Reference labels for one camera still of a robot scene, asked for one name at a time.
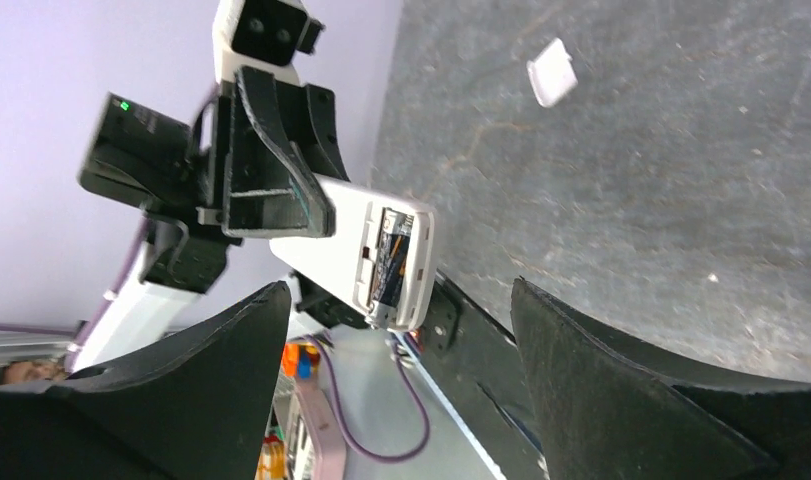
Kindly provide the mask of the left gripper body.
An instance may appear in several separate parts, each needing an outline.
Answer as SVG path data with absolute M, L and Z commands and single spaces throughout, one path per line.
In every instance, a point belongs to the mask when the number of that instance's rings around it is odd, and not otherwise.
M 227 188 L 231 160 L 235 84 L 219 82 L 206 94 L 196 116 L 196 190 L 206 225 L 229 228 Z

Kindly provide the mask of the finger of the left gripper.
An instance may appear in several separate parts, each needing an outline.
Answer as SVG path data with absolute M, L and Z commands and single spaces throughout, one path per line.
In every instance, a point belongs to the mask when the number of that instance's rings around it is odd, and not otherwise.
M 314 173 L 349 182 L 338 146 L 333 91 L 279 83 L 279 110 L 290 141 Z
M 235 73 L 231 160 L 227 164 L 229 228 L 236 238 L 326 238 L 335 208 L 285 132 L 273 74 L 244 66 Z

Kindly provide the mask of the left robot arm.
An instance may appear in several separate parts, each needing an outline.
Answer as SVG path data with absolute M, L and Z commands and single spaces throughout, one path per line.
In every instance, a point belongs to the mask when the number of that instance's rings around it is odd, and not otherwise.
M 241 67 L 190 124 L 108 94 L 78 182 L 136 208 L 141 223 L 121 273 L 68 346 L 67 370 L 158 340 L 246 239 L 332 236 L 325 178 L 347 178 L 327 88 Z

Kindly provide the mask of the AAA battery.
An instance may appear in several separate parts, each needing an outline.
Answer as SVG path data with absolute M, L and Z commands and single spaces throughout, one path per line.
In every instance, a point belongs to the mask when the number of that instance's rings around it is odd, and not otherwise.
M 412 227 L 412 216 L 383 210 L 366 318 L 374 328 L 387 329 L 396 322 Z

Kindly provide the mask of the white battery compartment cover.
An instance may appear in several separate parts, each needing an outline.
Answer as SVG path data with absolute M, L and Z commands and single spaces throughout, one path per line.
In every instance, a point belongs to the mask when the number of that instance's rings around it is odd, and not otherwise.
M 536 101 L 543 108 L 552 108 L 578 85 L 572 56 L 560 38 L 529 60 L 526 70 Z

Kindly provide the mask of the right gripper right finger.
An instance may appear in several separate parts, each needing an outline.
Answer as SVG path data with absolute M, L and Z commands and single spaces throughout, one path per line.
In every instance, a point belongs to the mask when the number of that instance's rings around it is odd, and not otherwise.
M 694 360 L 525 279 L 511 319 L 554 479 L 811 479 L 811 383 Z

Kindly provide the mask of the white remote control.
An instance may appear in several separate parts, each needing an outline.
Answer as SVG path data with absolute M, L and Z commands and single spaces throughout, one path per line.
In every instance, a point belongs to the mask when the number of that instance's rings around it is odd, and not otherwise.
M 412 216 L 413 227 L 396 322 L 377 329 L 418 329 L 428 310 L 438 264 L 437 210 L 417 200 L 325 176 L 321 186 L 335 208 L 333 235 L 277 238 L 270 243 L 272 253 L 293 270 L 288 282 L 293 296 L 289 338 L 321 330 L 322 318 L 307 311 L 318 300 L 337 300 L 347 312 L 356 314 L 359 324 L 370 326 L 366 318 L 385 208 Z

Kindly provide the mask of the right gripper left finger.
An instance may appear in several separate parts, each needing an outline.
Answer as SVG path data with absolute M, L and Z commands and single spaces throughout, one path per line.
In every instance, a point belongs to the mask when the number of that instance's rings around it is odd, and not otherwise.
M 61 381 L 0 386 L 0 479 L 251 479 L 291 295 L 214 317 Z

